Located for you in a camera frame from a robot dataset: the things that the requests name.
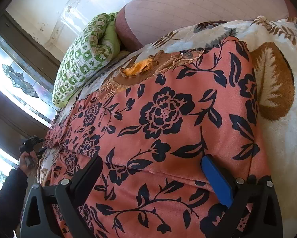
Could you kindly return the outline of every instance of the silver screw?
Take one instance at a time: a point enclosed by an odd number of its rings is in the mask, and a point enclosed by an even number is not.
[[[268,187],[273,187],[273,186],[274,186],[274,184],[273,184],[271,181],[267,181],[267,182],[266,182],[266,185],[267,185]]]
[[[69,179],[63,179],[62,182],[61,182],[61,184],[62,185],[67,185],[69,182],[70,182]]]
[[[237,181],[238,184],[244,184],[245,183],[244,180],[242,178],[240,178],[240,177],[237,178],[236,181]]]
[[[32,188],[33,188],[33,189],[38,189],[39,186],[40,186],[39,183],[34,183],[34,184],[32,185]]]

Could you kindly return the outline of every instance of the black sleeve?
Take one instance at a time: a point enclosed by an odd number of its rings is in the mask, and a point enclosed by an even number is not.
[[[12,169],[0,191],[0,227],[10,236],[19,224],[27,188],[27,176]]]

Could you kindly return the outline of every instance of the hand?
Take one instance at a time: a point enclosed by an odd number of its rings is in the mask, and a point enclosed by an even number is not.
[[[25,157],[27,156],[31,156],[35,162],[35,164],[37,164],[38,162],[38,158],[36,156],[35,151],[32,151],[30,153],[24,152],[22,155],[20,155],[19,157],[19,168],[24,172],[24,174],[29,175],[31,168],[28,168],[25,162]]]

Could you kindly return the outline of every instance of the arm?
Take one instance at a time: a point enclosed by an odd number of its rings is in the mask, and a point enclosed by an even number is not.
[[[30,155],[37,160],[35,152]],[[25,163],[26,156],[29,154],[23,153],[20,156],[19,168],[10,171],[0,191],[0,229],[8,236],[17,228],[24,205],[27,175],[30,173]]]

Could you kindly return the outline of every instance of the green and white pillow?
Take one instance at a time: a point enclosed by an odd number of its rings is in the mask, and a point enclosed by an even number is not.
[[[57,107],[65,107],[70,97],[119,53],[114,26],[116,15],[117,12],[113,12],[94,17],[65,53],[52,96]]]

